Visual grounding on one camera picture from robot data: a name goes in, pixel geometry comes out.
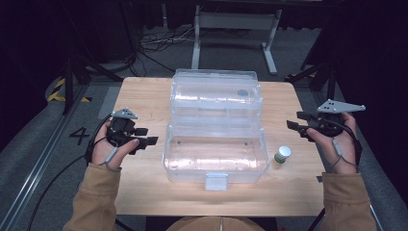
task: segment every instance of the table top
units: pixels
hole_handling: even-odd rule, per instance
[[[173,183],[162,163],[166,126],[170,121],[171,78],[129,77],[123,81],[115,110],[128,107],[139,116],[137,127],[158,136],[156,145],[128,155],[122,163],[115,201],[120,215],[142,216],[316,216],[323,208],[323,187],[317,176],[324,171],[316,145],[287,128],[286,120],[301,111],[289,83],[260,82],[264,97],[262,124],[268,155],[286,145],[292,155],[270,168],[254,184],[230,184],[227,191],[205,191],[204,184]]]

